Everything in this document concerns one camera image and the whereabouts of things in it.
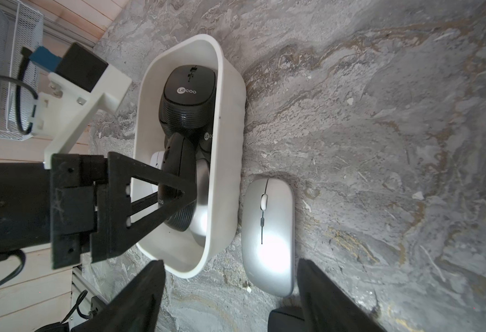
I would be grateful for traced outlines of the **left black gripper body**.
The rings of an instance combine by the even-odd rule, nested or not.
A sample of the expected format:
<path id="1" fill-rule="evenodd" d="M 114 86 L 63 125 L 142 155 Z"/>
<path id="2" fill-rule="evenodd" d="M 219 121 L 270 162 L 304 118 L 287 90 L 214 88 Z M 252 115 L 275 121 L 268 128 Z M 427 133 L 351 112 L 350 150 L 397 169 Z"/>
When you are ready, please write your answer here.
<path id="1" fill-rule="evenodd" d="M 56 154 L 43 163 L 0 163 L 0 261 L 49 243 L 52 267 L 77 264 L 83 253 L 107 259 L 96 194 L 107 182 L 103 156 Z"/>

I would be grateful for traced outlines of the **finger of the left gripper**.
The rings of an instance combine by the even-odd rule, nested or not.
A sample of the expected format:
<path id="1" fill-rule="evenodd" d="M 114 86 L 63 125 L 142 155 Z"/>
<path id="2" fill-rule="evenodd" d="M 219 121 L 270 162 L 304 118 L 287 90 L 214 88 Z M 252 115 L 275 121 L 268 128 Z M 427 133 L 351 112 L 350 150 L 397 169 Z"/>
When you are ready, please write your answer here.
<path id="1" fill-rule="evenodd" d="M 134 191 L 133 180 L 143 181 L 150 185 L 167 185 L 182 192 L 184 195 L 196 195 L 197 185 L 176 175 L 157 170 L 149 164 L 122 155 L 109 152 L 107 155 L 107 182 L 101 185 L 101 193 L 105 195 L 131 195 Z"/>
<path id="2" fill-rule="evenodd" d="M 173 199 L 158 196 L 159 193 L 151 194 L 131 202 L 125 194 L 116 196 L 98 193 L 96 231 L 90 235 L 92 261 L 99 262 L 122 255 L 160 225 L 166 225 L 177 232 L 189 229 L 197 196 L 182 193 Z M 156 210 L 131 225 L 126 224 L 134 213 L 154 203 L 158 203 Z"/>

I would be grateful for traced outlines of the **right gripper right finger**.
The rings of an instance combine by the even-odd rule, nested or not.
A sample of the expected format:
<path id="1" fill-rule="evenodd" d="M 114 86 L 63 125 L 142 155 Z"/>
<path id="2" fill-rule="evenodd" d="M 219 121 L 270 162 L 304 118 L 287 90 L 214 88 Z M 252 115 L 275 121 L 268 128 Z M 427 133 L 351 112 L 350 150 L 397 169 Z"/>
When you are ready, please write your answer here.
<path id="1" fill-rule="evenodd" d="M 308 331 L 383 331 L 317 265 L 298 261 L 297 282 Z"/>

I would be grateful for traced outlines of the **black mouse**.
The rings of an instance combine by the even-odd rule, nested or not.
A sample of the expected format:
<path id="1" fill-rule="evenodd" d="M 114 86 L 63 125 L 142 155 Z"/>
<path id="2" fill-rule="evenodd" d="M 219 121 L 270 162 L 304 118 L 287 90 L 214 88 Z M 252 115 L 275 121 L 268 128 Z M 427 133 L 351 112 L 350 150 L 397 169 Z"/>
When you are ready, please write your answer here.
<path id="1" fill-rule="evenodd" d="M 281 307 L 269 314 L 268 332 L 305 332 L 303 310 L 299 307 Z"/>
<path id="2" fill-rule="evenodd" d="M 196 186 L 196 152 L 192 141 L 180 133 L 172 134 L 168 138 L 161 170 L 165 174 L 178 178 L 181 183 L 186 184 L 187 188 L 190 188 L 191 185 Z M 185 193 L 182 186 L 175 187 L 171 184 L 160 183 L 158 185 L 158 205 L 174 207 L 174 201 L 178 201 Z M 175 231 L 186 231 L 192 222 L 195 206 L 194 199 L 165 220 L 165 224 Z"/>
<path id="3" fill-rule="evenodd" d="M 216 72 L 200 65 L 179 66 L 172 71 L 161 96 L 158 119 L 164 134 L 191 137 L 213 117 L 217 91 Z"/>
<path id="4" fill-rule="evenodd" d="M 207 160 L 211 159 L 212 140 L 213 140 L 213 122 L 210 122 L 201 129 L 199 135 L 199 145 L 198 145 L 199 150 L 203 154 L 204 158 Z"/>

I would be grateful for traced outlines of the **white mouse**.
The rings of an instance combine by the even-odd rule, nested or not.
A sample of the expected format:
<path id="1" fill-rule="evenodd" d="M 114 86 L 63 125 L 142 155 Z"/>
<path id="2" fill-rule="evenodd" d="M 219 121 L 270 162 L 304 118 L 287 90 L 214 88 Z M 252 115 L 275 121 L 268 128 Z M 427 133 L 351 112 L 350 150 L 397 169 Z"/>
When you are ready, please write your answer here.
<path id="1" fill-rule="evenodd" d="M 150 159 L 150 165 L 157 170 L 161 170 L 163 166 L 164 153 L 164 151 L 155 152 Z"/>

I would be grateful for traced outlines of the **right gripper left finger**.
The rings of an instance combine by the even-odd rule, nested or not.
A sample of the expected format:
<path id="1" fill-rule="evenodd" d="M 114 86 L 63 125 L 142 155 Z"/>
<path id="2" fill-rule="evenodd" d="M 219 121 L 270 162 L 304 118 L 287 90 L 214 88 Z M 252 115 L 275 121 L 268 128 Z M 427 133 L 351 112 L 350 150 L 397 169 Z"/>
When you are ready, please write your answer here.
<path id="1" fill-rule="evenodd" d="M 165 276 L 164 262 L 151 261 L 102 311 L 73 330 L 154 331 Z"/>

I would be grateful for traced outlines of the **silver mouse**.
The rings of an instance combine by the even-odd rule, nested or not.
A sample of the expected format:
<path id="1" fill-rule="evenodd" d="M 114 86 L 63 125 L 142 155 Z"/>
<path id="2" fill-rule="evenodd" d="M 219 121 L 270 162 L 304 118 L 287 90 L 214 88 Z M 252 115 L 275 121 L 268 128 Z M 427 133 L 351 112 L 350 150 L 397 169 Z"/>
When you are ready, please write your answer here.
<path id="1" fill-rule="evenodd" d="M 206 159 L 197 160 L 197 200 L 193 219 L 189 226 L 194 240 L 201 247 L 206 244 L 208 230 L 208 188 L 209 188 L 209 164 Z"/>
<path id="2" fill-rule="evenodd" d="M 276 178 L 258 178 L 244 195 L 241 249 L 250 282 L 276 297 L 294 288 L 295 200 L 291 186 Z"/>

